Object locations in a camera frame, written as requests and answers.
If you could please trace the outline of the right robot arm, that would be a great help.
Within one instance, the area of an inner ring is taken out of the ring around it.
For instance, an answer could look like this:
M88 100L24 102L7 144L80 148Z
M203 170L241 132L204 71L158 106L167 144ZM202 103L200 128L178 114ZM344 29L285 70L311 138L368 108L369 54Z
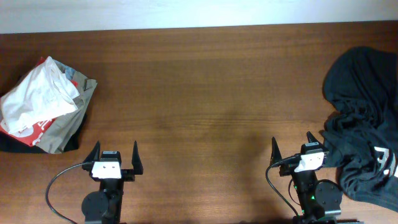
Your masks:
M276 138L271 139L272 150L270 164L265 177L273 191L292 209L293 223L300 224L349 224L358 223L357 220L338 220L341 215L343 189L335 182L319 180L316 171L320 170L328 157L329 150L309 131L308 142L302 144L299 153L286 158L282 157ZM289 186L295 189L299 213L293 205L277 190L269 177L269 171L279 169L281 177L290 176Z

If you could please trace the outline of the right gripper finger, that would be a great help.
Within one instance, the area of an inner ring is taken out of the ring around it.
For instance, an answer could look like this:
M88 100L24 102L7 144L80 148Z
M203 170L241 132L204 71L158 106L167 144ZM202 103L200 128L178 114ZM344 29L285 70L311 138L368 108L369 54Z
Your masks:
M273 166L282 160L282 155L280 153L275 137L272 137L271 144L272 144L272 150L271 150L270 166Z
M310 146L317 146L318 149L326 152L326 147L310 131L308 131L306 135L308 139L308 144Z

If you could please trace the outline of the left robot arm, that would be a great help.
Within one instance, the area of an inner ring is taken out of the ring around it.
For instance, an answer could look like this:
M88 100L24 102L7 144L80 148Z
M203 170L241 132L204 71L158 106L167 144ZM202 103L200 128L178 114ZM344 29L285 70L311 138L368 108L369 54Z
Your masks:
M85 223L117 224L121 222L124 183L134 182L144 173L137 143L132 149L131 169L121 168L119 151L100 151L97 142L83 161L82 169L99 182L99 190L89 193L82 201L81 210Z

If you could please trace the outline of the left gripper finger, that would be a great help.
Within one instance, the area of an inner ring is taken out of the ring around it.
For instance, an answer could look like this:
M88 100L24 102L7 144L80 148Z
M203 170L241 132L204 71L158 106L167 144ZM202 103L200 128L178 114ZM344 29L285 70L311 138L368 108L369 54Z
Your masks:
M97 141L93 150L87 155L85 160L83 161L84 163L87 162L95 162L100 159L100 142Z
M144 167L139 156L137 141L134 141L131 164L135 175L142 175L144 173Z

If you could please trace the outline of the dark green t-shirt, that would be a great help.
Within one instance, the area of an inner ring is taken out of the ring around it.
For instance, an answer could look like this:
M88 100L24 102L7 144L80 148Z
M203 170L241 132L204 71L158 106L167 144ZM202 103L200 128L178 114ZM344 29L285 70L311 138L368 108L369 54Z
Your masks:
M325 165L344 193L397 211L397 54L354 47L328 71L325 99L337 114L322 131Z

